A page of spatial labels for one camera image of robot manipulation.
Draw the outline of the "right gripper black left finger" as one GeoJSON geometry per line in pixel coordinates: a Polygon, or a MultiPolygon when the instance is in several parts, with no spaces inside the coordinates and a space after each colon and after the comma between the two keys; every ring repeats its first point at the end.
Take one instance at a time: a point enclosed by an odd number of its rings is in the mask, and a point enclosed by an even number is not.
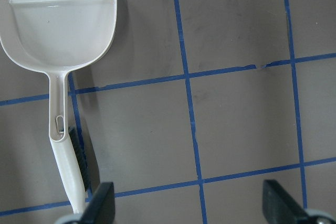
{"type": "Polygon", "coordinates": [[[114,184],[104,182],[97,188],[79,223],[110,224],[114,222],[115,215],[114,184]]]}

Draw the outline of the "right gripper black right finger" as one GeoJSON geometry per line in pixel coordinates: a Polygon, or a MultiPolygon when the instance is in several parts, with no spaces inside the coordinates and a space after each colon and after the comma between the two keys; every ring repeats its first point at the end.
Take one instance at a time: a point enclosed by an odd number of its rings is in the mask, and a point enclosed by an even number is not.
{"type": "Polygon", "coordinates": [[[263,215],[267,223],[314,223],[314,218],[276,180],[264,180],[262,188],[263,215]]]}

